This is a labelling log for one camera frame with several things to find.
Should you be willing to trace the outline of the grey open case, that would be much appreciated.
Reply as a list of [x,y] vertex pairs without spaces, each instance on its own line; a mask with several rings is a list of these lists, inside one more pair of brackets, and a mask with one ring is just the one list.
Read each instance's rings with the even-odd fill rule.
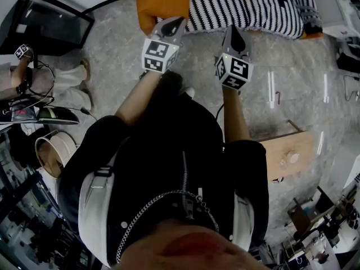
[[0,101],[0,124],[37,122],[33,104],[28,98]]

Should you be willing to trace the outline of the person's black trouser leg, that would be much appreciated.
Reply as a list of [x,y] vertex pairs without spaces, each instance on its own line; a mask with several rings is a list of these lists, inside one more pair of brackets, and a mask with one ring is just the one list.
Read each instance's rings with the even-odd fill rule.
[[183,86],[183,78],[180,74],[167,70],[161,77],[158,85],[159,93],[164,97],[177,96]]

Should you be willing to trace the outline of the black white striped blanket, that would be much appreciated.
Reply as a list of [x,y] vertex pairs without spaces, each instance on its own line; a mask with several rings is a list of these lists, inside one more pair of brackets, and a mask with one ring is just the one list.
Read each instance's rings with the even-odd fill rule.
[[289,39],[323,32],[314,0],[189,0],[185,31],[210,32],[235,25]]

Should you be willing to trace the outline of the person's black jacket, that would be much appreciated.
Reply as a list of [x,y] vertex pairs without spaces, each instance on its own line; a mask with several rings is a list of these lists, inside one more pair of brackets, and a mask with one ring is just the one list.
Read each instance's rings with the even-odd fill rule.
[[95,122],[57,181],[70,228],[103,263],[166,219],[257,244],[267,230],[264,146],[224,143],[212,114],[183,96],[152,101],[134,127],[110,115]]

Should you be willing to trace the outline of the person's left forearm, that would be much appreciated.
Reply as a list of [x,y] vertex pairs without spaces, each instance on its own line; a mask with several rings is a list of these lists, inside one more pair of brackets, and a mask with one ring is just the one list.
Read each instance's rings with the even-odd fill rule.
[[115,116],[127,126],[134,126],[146,110],[161,76],[158,72],[147,72],[117,109]]

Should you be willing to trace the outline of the wooden side table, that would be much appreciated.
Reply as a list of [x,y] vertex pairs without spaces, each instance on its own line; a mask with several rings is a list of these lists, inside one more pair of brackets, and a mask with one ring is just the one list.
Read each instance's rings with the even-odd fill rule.
[[[278,180],[307,170],[313,160],[314,139],[309,131],[294,132],[259,141],[266,150],[267,177]],[[300,154],[295,164],[287,161],[289,152]]]

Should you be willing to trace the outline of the black oval device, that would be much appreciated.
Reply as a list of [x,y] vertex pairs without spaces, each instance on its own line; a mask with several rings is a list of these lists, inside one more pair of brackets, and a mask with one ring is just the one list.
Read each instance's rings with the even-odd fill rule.
[[37,115],[40,124],[78,125],[78,117],[64,107],[44,107]]

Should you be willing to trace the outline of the black bag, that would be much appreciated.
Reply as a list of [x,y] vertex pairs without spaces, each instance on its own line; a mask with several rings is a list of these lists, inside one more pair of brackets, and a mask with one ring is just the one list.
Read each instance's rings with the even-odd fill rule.
[[349,57],[345,53],[340,54],[336,63],[341,70],[360,74],[360,60]]

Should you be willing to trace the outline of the white sink cabinet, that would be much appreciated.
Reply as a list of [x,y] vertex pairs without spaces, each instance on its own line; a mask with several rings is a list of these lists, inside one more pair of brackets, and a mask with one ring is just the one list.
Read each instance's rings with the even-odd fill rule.
[[360,38],[360,0],[314,0],[323,32],[338,39]]

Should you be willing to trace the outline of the person's white shoe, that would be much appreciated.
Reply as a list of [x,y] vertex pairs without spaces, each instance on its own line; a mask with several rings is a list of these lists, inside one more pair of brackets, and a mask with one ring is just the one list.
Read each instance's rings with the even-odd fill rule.
[[192,100],[195,96],[195,90],[192,87],[184,87],[180,90],[179,95],[185,95],[187,98],[190,98]]

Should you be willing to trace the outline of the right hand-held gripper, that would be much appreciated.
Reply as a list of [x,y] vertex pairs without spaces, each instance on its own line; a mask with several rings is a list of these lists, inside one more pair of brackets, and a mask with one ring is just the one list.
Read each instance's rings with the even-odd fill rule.
[[253,64],[250,61],[250,37],[246,31],[236,27],[235,50],[232,49],[232,31],[230,25],[222,43],[222,49],[215,62],[216,75],[222,86],[239,91],[251,81]]

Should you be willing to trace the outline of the cluttered workbench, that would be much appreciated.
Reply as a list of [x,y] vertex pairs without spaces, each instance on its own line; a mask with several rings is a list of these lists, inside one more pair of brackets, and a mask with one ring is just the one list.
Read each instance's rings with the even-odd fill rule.
[[322,188],[288,215],[296,229],[282,243],[283,258],[292,270],[360,270],[360,155],[345,183],[350,190],[333,202]]

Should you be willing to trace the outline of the person's right forearm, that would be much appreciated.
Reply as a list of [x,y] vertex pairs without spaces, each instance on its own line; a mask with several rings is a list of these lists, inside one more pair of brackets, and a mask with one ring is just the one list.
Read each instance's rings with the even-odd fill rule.
[[238,92],[224,86],[222,87],[222,92],[225,142],[250,140]]

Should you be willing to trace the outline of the white round basket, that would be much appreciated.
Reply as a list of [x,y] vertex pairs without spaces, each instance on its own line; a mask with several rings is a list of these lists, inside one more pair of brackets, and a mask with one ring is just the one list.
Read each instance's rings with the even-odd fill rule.
[[49,176],[58,179],[79,145],[65,132],[57,129],[35,141],[35,153],[41,167]]

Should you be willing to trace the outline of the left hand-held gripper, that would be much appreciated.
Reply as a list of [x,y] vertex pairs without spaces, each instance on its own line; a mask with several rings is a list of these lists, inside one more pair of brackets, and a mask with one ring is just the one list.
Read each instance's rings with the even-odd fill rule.
[[178,56],[180,41],[187,20],[170,17],[158,22],[142,49],[142,68],[165,73]]

